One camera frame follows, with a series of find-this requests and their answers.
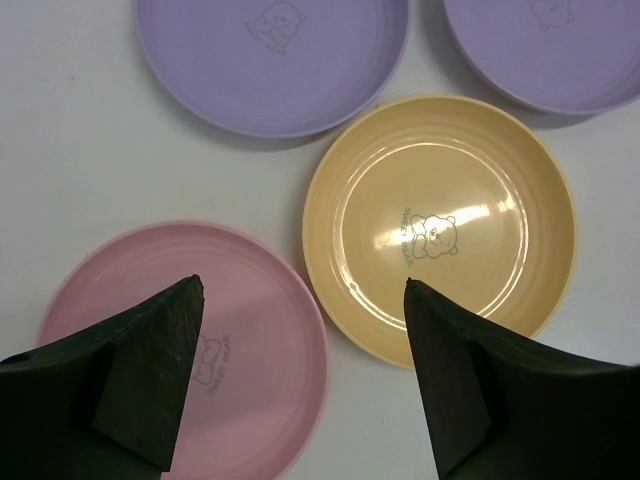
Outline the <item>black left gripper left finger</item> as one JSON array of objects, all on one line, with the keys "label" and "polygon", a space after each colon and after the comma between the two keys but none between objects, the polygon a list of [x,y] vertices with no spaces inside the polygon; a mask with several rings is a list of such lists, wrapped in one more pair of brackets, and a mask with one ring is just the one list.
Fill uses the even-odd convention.
[{"label": "black left gripper left finger", "polygon": [[1,363],[4,479],[158,479],[170,470],[204,311],[186,277]]}]

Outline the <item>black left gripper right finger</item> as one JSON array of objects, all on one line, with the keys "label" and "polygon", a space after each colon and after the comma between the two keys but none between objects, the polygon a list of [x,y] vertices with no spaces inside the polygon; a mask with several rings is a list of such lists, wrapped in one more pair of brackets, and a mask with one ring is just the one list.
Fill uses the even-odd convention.
[{"label": "black left gripper right finger", "polygon": [[442,479],[635,479],[639,370],[538,343],[408,280],[404,316]]}]

